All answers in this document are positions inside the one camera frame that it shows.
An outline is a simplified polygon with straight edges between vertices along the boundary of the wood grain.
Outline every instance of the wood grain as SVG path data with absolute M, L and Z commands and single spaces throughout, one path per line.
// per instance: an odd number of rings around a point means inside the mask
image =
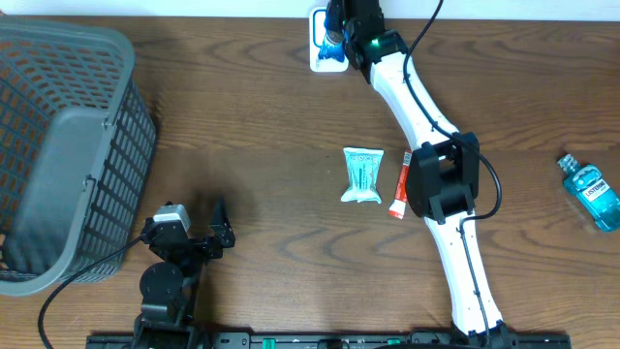
M 139 222 L 172 200 L 203 232 L 213 199 L 227 198 L 237 246 L 205 271 L 202 321 L 256 332 L 450 325 L 432 236 L 410 211 L 388 216 L 405 139 L 359 73 L 310 71 L 305 20 L 56 19 L 115 28 L 134 43 L 136 79 L 160 125 Z M 388 25 L 414 38 L 423 21 Z M 565 331 L 574 348 L 620 347 L 620 235 L 596 230 L 555 165 L 570 151 L 620 189 L 618 29 L 444 20 L 415 55 L 437 104 L 477 133 L 504 183 L 500 213 L 478 226 L 504 319 L 525 332 Z M 348 145 L 386 151 L 383 204 L 340 203 Z M 487 174 L 480 188 L 478 208 L 489 209 Z M 114 278 L 69 287 L 47 313 L 52 343 L 79 348 L 90 333 L 130 331 L 140 276 L 155 262 L 138 246 Z M 40 346 L 49 292 L 0 297 L 0 347 Z

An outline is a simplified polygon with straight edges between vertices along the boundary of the gray plastic basket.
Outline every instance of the gray plastic basket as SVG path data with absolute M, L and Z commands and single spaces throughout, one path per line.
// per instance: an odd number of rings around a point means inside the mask
M 24 296 L 127 242 L 155 127 L 120 33 L 0 16 L 0 59 L 0 294 Z

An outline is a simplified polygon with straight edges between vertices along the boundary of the mouthwash bottle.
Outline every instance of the mouthwash bottle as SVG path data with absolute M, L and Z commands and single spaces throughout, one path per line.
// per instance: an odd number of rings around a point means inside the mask
M 603 179 L 601 171 L 592 165 L 581 167 L 571 154 L 558 165 L 568 176 L 564 187 L 584 205 L 604 232 L 620 227 L 620 199 Z

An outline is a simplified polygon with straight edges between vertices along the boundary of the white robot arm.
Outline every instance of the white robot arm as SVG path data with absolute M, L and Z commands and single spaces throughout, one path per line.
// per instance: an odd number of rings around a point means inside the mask
M 493 330 L 502 315 L 491 297 L 471 219 L 478 195 L 478 140 L 473 134 L 450 137 L 458 129 L 439 111 L 408 59 L 410 89 L 403 72 L 407 46 L 397 32 L 385 29 L 378 0 L 331 0 L 324 26 L 319 58 L 344 62 L 346 55 L 384 97 L 407 137 L 412 150 L 407 197 L 439 248 L 454 325 L 466 335 Z M 443 160 L 447 168 L 440 166 Z
M 392 112 L 396 116 L 400 127 L 403 129 L 409 147 L 412 151 L 421 148 L 423 143 L 438 144 L 448 140 L 428 122 L 418 104 L 412 97 L 407 85 L 403 81 L 403 63 L 405 54 L 392 53 L 382 57 L 381 62 L 372 64 L 370 68 L 370 83 L 379 92 Z M 415 89 L 420 101 L 431 114 L 438 125 L 449 133 L 458 130 L 441 114 L 426 89 L 419 80 L 412 60 L 408 62 L 410 82 Z M 469 264 L 465 255 L 463 241 L 457 229 L 461 219 L 467 217 L 467 212 L 460 212 L 446 218 L 446 223 L 440 225 L 436 220 L 428 217 L 424 221 L 430 229 L 439 254 L 442 258 L 446 278 L 448 279 L 450 296 L 452 299 L 452 320 L 454 325 L 463 333 L 483 333 L 485 331 L 482 319 L 481 307 L 475 288 Z M 492 329 L 502 321 L 502 314 L 491 296 L 488 282 L 482 266 L 481 254 L 476 240 L 476 227 L 474 221 L 467 221 L 464 225 L 465 238 L 469 246 L 472 266 L 480 296 L 484 304 L 489 327 Z

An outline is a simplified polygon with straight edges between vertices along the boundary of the wall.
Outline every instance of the wall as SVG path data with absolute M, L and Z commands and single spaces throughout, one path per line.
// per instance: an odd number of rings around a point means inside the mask
M 2 0 L 8 15 L 304 17 L 322 0 Z M 382 0 L 386 17 L 426 18 L 436 0 Z M 442 18 L 620 20 L 619 0 L 446 0 Z

